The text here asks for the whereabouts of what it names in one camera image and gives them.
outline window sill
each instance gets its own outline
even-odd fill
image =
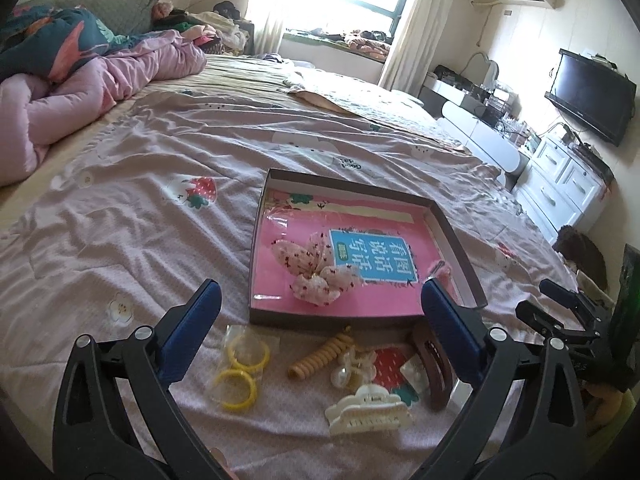
[[[359,52],[356,52],[355,50],[351,50],[345,43],[339,43],[337,41],[331,41],[331,40],[325,40],[324,38],[317,38],[315,36],[312,35],[306,35],[306,34],[297,34],[293,31],[286,31],[284,33],[284,39],[285,40],[289,40],[289,41],[293,41],[295,43],[303,43],[303,44],[308,44],[308,45],[313,45],[313,46],[327,46],[329,48],[334,48],[335,50],[341,50],[343,52],[346,52],[348,54],[353,54],[354,56],[359,56],[359,57],[363,57],[365,59],[369,59],[371,61],[375,61],[376,63],[380,63],[382,65],[384,65],[384,61],[381,61],[379,59],[375,59],[373,57],[369,57],[366,54],[361,54]]]

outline window frame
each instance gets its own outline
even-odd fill
[[[402,13],[404,12],[404,6],[406,5],[407,0],[398,0],[396,3],[396,8],[394,10],[383,9],[382,7],[364,2],[362,0],[345,0],[350,4],[363,7],[364,9],[371,10],[372,12],[376,12],[378,14],[382,14],[388,18],[391,18],[391,28],[389,30],[389,35],[393,38],[396,34],[396,30],[398,29],[398,23],[400,22],[400,18],[402,18]]]

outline bed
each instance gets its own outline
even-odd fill
[[[252,232],[269,168],[433,198],[482,283],[487,324],[534,341],[514,316],[521,300],[566,318],[537,284],[551,278],[575,289],[575,278],[497,183],[498,171],[453,144],[415,105],[380,92],[341,76],[211,56],[203,73],[151,83],[60,142],[29,179],[0,190],[0,386],[47,465],[75,338],[123,338],[139,324],[154,325],[206,278],[222,286],[223,310],[172,394],[204,444],[221,449],[240,478],[355,478],[363,470],[408,478],[444,436],[456,413],[420,404],[411,428],[330,438],[323,412],[342,394],[328,371],[304,383],[286,378],[287,366],[315,349],[320,335],[275,331],[280,352],[251,412],[222,412],[208,395],[226,326],[248,322]],[[374,106],[379,99],[386,104]],[[177,174],[213,178],[215,202],[196,209],[164,200]],[[133,310],[130,326],[108,317],[118,298]],[[515,394],[488,452],[504,435]],[[126,387],[123,396],[143,449],[156,456]]]

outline white blanket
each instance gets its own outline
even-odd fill
[[[222,312],[187,376],[171,387],[207,447],[220,448],[243,479],[360,478],[365,470],[370,478],[411,475],[454,415],[431,413],[420,403],[412,407],[412,428],[331,439],[323,413],[342,392],[330,385],[329,371],[303,383],[286,378],[287,366],[322,338],[280,332],[280,352],[245,415],[220,411],[207,395],[226,326],[248,322],[252,231],[269,168],[436,200],[484,287],[486,321],[516,338],[532,340],[514,308],[539,297],[540,280],[575,288],[535,225],[498,186],[497,171],[472,156],[440,152],[420,137],[357,118],[247,98],[158,92],[98,134],[0,235],[0,386],[34,425],[50,435],[66,359],[79,334],[98,341],[126,337],[137,325],[154,325],[213,278],[222,286]],[[172,200],[172,182],[181,175],[213,178],[215,202],[196,208]],[[131,325],[110,321],[113,301],[133,309]],[[566,317],[555,303],[541,302]],[[156,453],[130,409],[128,388],[123,395],[143,449]],[[508,416],[494,442],[507,422]],[[41,458],[50,463],[46,453]]]

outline pillow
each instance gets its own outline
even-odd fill
[[[152,30],[151,11],[158,0],[31,0],[20,6],[53,6],[69,9],[82,5],[114,34],[130,36]]]

